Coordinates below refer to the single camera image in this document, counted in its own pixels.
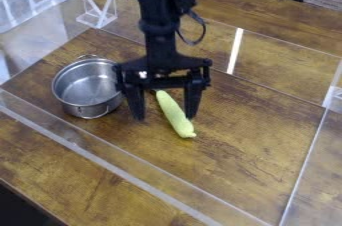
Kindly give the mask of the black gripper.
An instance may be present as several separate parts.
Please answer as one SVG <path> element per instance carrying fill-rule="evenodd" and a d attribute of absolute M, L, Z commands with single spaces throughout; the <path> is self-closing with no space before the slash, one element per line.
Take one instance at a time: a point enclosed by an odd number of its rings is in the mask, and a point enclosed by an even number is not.
<path fill-rule="evenodd" d="M 184 88 L 185 117 L 192 119 L 201 92 L 211 82 L 211 66 L 211 59 L 181 54 L 169 58 L 144 56 L 117 63 L 112 67 L 116 72 L 116 89 L 127 98 L 133 118 L 143 120 L 145 116 L 144 89 Z"/>

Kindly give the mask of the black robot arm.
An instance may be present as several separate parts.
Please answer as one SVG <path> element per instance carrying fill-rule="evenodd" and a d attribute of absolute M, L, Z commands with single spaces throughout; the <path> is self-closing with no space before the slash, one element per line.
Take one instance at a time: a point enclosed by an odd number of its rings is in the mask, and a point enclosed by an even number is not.
<path fill-rule="evenodd" d="M 176 51 L 181 38 L 180 17 L 201 18 L 192 11 L 195 0 L 137 0 L 139 29 L 144 34 L 145 55 L 116 65 L 116 87 L 127 97 L 135 119 L 145 116 L 144 92 L 151 89 L 184 90 L 185 117 L 197 112 L 201 91 L 209 86 L 208 58 L 189 57 Z"/>

